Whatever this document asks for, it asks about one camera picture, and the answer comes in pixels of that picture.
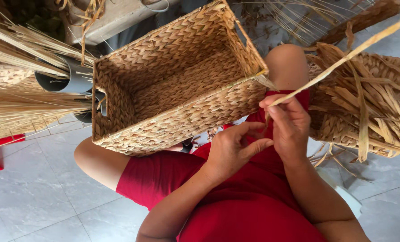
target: gray pvc pipe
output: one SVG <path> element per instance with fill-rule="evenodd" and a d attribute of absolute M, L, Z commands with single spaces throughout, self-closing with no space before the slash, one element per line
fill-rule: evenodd
<path fill-rule="evenodd" d="M 105 97 L 106 97 L 105 93 L 95 90 L 95 100 L 96 100 L 95 104 L 98 104 Z M 103 116 L 106 116 L 106 101 L 105 100 L 100 104 L 100 109 L 101 109 L 100 113 L 102 113 Z M 74 115 L 74 117 L 76 117 L 80 122 L 83 122 L 85 124 L 90 124 L 90 123 L 92 123 L 92 109 L 85 110 L 85 112 L 76 114 L 76 115 Z"/>
<path fill-rule="evenodd" d="M 92 72 L 91 68 L 80 66 L 80 62 L 70 57 L 61 56 L 70 69 L 70 79 L 59 80 L 35 71 L 35 78 L 39 85 L 50 92 L 57 93 L 84 93 L 92 88 L 92 82 L 84 74 Z"/>

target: leg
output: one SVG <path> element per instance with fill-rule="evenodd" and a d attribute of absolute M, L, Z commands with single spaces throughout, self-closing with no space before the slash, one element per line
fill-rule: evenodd
<path fill-rule="evenodd" d="M 77 146 L 74 160 L 87 175 L 116 191 L 130 157 L 98 146 L 89 137 Z"/>
<path fill-rule="evenodd" d="M 90 177 L 149 210 L 184 184 L 205 162 L 177 151 L 129 157 L 95 145 L 91 138 L 79 144 L 74 159 Z"/>
<path fill-rule="evenodd" d="M 296 90 L 309 81 L 305 53 L 296 45 L 273 48 L 264 58 L 270 70 L 269 78 L 278 90 Z"/>
<path fill-rule="evenodd" d="M 268 91 L 266 96 L 289 94 L 293 92 L 292 90 L 298 89 L 309 81 L 308 64 L 306 62 L 305 53 L 298 46 L 292 44 L 277 46 L 267 54 L 264 60 L 270 70 L 270 80 L 272 80 L 278 90 L 280 90 L 280 92 Z M 309 105 L 309 90 L 302 91 L 295 97 L 307 110 Z M 260 108 L 256 113 L 249 115 L 246 121 L 265 123 L 266 119 L 264 110 Z M 273 139 L 272 123 L 269 123 L 264 136 Z M 255 141 L 255 139 L 248 137 L 249 143 L 253 141 Z M 285 175 L 283 164 L 273 146 L 256 154 L 251 158 L 251 162 L 258 164 L 275 174 Z"/>

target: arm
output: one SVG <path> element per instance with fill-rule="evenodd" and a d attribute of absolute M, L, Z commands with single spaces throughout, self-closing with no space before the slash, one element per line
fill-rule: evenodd
<path fill-rule="evenodd" d="M 275 149 L 284 164 L 291 191 L 305 217 L 330 242 L 369 241 L 343 198 L 316 172 L 306 158 L 310 117 L 291 98 L 268 107 L 283 95 L 266 97 L 260 103 L 273 119 Z"/>
<path fill-rule="evenodd" d="M 244 122 L 215 135 L 207 162 L 185 184 L 154 206 L 140 226 L 136 241 L 176 241 L 198 202 L 234 175 L 252 156 L 273 144 L 270 139 L 259 139 L 246 146 L 244 136 L 259 138 L 261 135 L 256 130 L 264 127 L 262 123 Z"/>

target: red shirt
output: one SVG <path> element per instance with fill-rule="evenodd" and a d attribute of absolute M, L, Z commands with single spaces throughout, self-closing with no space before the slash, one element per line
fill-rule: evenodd
<path fill-rule="evenodd" d="M 267 95 L 273 94 L 276 92 L 267 92 Z M 296 98 L 308 108 L 308 91 Z M 265 122 L 264 111 L 260 109 L 247 121 Z M 266 137 L 271 136 L 273 125 L 266 132 Z M 132 157 L 116 191 L 151 210 L 201 168 L 209 150 L 210 143 L 193 154 L 160 151 L 148 157 Z M 326 241 L 303 216 L 273 147 L 258 153 L 234 176 L 207 194 L 193 210 L 178 240 Z"/>

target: woven pattern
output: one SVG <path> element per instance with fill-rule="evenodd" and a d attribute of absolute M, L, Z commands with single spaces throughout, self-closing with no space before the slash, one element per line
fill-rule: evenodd
<path fill-rule="evenodd" d="M 312 62 L 311 78 L 325 69 L 328 63 L 333 63 L 331 53 L 338 53 L 336 47 L 330 45 L 319 43 L 317 47 L 317 57 L 307 55 Z M 399 155 L 400 58 L 361 53 L 358 58 L 353 58 L 352 64 L 360 73 L 369 112 L 369 152 L 386 157 Z M 310 106 L 311 137 L 358 148 L 358 91 L 354 75 L 346 68 L 347 66 L 343 66 L 337 69 L 314 86 Z"/>
<path fill-rule="evenodd" d="M 21 68 L 18 66 L 0 63 L 0 81 L 17 84 L 21 80 L 24 80 L 34 75 L 34 71 Z"/>
<path fill-rule="evenodd" d="M 93 142 L 132 156 L 163 150 L 254 112 L 267 77 L 228 4 L 215 1 L 95 63 L 107 116 L 93 114 Z"/>

